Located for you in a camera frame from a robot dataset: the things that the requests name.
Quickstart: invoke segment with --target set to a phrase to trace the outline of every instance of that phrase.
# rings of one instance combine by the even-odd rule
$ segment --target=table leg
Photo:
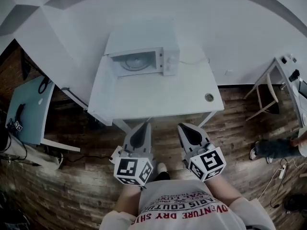
[[[287,87],[287,84],[285,82],[282,82],[282,85],[279,86],[279,89],[283,90],[285,87]]]
[[[245,121],[248,121],[250,119],[252,119],[253,117],[257,116],[258,114],[264,112],[266,109],[268,109],[269,107],[271,107],[272,105],[274,105],[276,103],[276,101],[272,101],[270,104],[268,104],[267,106],[265,106],[264,108],[260,109],[259,111],[257,111],[254,115],[250,116],[249,118],[247,118]]]
[[[41,143],[47,146],[55,147],[55,148],[61,148],[61,149],[70,150],[70,151],[80,151],[80,148],[64,145],[62,143],[58,143],[58,142],[48,140],[45,138],[41,140]]]
[[[253,88],[244,96],[243,99],[246,99],[257,87],[258,85],[254,85]]]
[[[124,120],[122,119],[113,119],[113,123],[120,128],[121,130],[123,130],[126,134],[128,134],[132,129],[129,127],[129,125],[127,125],[125,123]]]
[[[216,111],[210,112],[210,113],[204,113],[202,117],[196,121],[195,125],[198,127],[202,127],[210,118],[212,118],[216,114]]]

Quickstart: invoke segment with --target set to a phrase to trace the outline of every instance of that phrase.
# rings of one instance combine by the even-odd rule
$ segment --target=wooden chair
[[[266,78],[267,87],[260,88],[261,80],[262,80],[261,78]],[[253,86],[251,91],[248,92],[247,95],[244,97],[244,99],[246,99],[256,89],[258,101],[259,101],[259,106],[260,106],[260,110],[257,111],[254,115],[247,118],[246,121],[252,119],[253,117],[257,116],[258,114],[260,114],[262,112],[275,113],[275,114],[279,113],[278,99],[276,97],[276,94],[274,92],[274,89],[273,89],[273,86],[272,86],[272,83],[271,83],[270,74],[268,73],[264,76],[261,76],[261,78],[259,80],[257,80],[256,84]],[[276,104],[275,108],[270,110],[269,108],[272,107],[274,104]]]

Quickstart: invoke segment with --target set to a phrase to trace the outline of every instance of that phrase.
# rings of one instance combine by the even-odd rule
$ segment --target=sneaker
[[[272,159],[272,158],[267,157],[267,163],[268,163],[268,164],[273,163],[273,159]]]
[[[256,151],[255,151],[255,148],[253,148],[252,150],[250,150],[249,159],[254,160],[256,157],[257,157]]]
[[[159,163],[157,170],[158,170],[158,174],[162,172],[167,172],[167,167],[164,163]]]

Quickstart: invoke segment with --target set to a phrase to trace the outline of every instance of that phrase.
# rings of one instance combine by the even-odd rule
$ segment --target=jeans
[[[290,140],[297,138],[297,136],[298,132],[295,132],[291,137],[286,139],[259,141],[255,144],[256,155],[273,159],[301,156],[298,147],[292,147],[290,145]]]

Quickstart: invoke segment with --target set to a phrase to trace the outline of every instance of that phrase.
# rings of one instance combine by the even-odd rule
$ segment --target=hand
[[[297,147],[300,144],[300,140],[299,139],[291,139],[290,140],[290,145],[291,147]]]

